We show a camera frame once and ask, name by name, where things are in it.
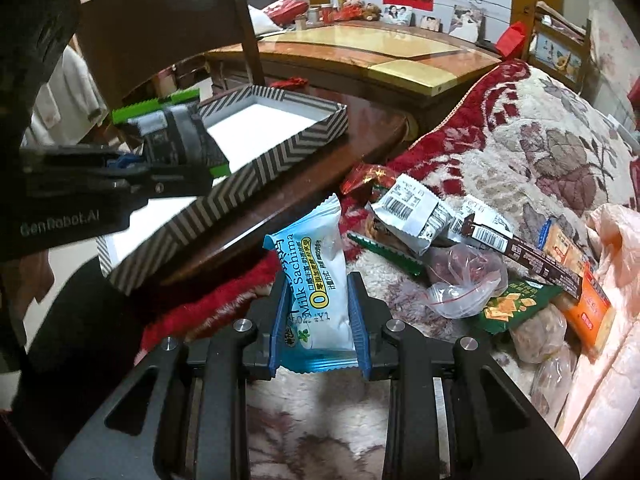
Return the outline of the dark brown chocolate bar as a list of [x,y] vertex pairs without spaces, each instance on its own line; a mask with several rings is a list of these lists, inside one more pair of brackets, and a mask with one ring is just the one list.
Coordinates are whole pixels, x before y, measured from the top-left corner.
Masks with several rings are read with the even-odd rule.
[[562,287],[564,292],[574,299],[579,300],[582,296],[582,278],[578,274],[564,268],[540,249],[527,244],[519,237],[503,234],[486,224],[477,223],[474,214],[469,214],[463,220],[461,233],[524,266],[538,278]]

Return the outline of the plush toy figures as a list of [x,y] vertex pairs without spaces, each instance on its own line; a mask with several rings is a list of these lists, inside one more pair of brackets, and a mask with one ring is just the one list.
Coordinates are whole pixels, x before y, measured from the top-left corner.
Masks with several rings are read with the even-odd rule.
[[374,3],[363,0],[336,0],[337,8],[333,12],[334,22],[366,21],[376,22],[382,11]]

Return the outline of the red foil snack packet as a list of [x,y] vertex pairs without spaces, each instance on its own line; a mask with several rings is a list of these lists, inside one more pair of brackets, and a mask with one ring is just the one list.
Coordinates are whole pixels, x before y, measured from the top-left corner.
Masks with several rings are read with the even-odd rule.
[[352,167],[340,185],[343,196],[364,203],[371,196],[388,191],[399,177],[399,172],[386,166],[360,162]]

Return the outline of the red floral blanket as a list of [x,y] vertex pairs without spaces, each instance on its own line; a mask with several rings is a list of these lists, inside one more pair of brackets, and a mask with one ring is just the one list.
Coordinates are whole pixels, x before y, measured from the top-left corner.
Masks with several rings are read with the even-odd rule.
[[[529,245],[551,222],[552,258],[570,270],[592,259],[593,276],[611,300],[594,328],[600,356],[580,350],[568,296],[553,301],[525,293],[535,274],[502,256],[510,284],[470,318],[444,318],[439,303],[497,276],[498,252],[434,240],[425,275],[365,250],[343,235],[348,272],[393,316],[427,337],[456,341],[476,322],[498,326],[491,355],[524,391],[588,474],[623,429],[639,400],[639,155],[597,110],[564,84],[521,61],[503,62],[465,95],[435,129],[386,164],[439,195],[462,217],[501,220]],[[188,340],[267,296],[280,261],[270,252],[238,278],[145,329],[142,353],[175,326]],[[358,370],[295,374],[280,368],[247,389],[252,479],[381,479],[390,383],[365,382]]]

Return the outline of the pink plastic bag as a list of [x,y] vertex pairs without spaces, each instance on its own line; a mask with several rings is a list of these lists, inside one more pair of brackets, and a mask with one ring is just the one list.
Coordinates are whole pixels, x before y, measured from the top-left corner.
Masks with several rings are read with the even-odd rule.
[[639,401],[639,214],[605,204],[587,218],[589,243],[600,257],[592,272],[610,307],[594,323],[577,361],[556,434],[586,478],[620,436]]

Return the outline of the white barcode snack packet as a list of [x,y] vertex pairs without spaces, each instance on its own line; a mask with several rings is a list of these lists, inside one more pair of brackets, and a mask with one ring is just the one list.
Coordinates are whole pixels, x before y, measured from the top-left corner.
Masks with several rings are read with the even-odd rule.
[[[425,185],[401,174],[392,187],[374,204],[371,210],[393,236],[414,254],[423,256],[436,245],[467,244],[475,248],[503,250],[506,244],[497,240],[514,234],[513,226],[491,206],[473,195],[467,195],[457,209],[451,208]],[[483,226],[478,237],[462,233],[464,220]]]

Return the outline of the clear bag of plums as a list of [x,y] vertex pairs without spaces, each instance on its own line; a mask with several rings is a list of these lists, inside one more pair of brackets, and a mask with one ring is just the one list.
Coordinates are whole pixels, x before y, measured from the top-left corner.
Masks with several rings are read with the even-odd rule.
[[508,284],[506,265],[496,252],[465,244],[432,247],[424,257],[430,286],[427,307],[443,318],[472,318]]

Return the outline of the blue milk sachima packet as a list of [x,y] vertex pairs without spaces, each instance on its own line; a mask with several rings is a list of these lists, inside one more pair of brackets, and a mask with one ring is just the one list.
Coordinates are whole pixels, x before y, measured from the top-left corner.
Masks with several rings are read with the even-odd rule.
[[331,195],[309,214],[267,234],[291,285],[292,306],[280,367],[323,373],[357,365],[349,325],[346,259],[340,233],[341,203]]

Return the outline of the orange cracker pack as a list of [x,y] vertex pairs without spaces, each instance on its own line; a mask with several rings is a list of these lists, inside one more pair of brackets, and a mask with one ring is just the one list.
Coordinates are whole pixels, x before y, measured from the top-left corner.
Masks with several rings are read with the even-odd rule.
[[561,292],[552,299],[552,304],[563,313],[590,361],[599,359],[611,333],[616,312],[594,277],[591,264],[582,277],[580,299],[576,300],[567,292]]

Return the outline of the green cracker snack packet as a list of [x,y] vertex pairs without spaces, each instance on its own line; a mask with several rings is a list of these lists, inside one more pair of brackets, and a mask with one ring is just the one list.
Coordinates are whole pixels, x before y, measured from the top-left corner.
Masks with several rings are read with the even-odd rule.
[[[350,231],[348,238],[362,248],[390,260],[416,278],[428,281],[424,257],[411,257],[401,250],[384,245],[372,238]],[[517,280],[508,277],[506,290],[498,297],[491,298],[478,315],[472,320],[491,335],[500,334],[519,326],[541,309],[548,307],[551,300],[558,296],[558,286],[541,284],[532,280]]]

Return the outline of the grey green snack packet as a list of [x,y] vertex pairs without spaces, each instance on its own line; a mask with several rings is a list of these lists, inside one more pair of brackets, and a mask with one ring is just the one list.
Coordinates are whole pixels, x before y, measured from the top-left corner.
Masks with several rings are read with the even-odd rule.
[[116,108],[112,124],[142,144],[148,162],[207,168],[213,178],[231,174],[229,161],[198,112],[200,89],[186,89]]

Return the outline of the red gift bag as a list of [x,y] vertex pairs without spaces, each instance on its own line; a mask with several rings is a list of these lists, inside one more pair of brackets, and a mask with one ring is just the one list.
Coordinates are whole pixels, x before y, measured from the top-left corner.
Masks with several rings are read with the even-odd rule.
[[523,22],[518,21],[511,24],[500,36],[496,43],[496,49],[503,60],[519,58],[524,51],[525,40],[526,26]]

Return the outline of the clear bag of brown snacks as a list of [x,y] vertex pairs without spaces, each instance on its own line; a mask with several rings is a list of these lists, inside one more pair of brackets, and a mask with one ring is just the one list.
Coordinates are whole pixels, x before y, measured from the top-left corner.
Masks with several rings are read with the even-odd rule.
[[572,388],[577,362],[565,340],[566,332],[566,319],[554,304],[509,330],[518,358],[537,367],[529,388],[530,402],[552,428]]

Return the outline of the blue cracker pack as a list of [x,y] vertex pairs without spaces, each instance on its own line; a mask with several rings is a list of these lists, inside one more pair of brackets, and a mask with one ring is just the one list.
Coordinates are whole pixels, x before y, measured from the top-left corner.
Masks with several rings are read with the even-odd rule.
[[548,219],[539,231],[537,247],[564,268],[584,276],[590,266],[587,255],[562,231],[558,222]]

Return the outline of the wooden shelf rack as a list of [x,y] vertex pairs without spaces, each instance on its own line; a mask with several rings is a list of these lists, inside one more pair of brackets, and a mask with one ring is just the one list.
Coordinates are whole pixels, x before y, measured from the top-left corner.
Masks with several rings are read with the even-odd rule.
[[525,41],[523,60],[576,93],[582,92],[591,51],[591,21],[578,26],[538,1]]

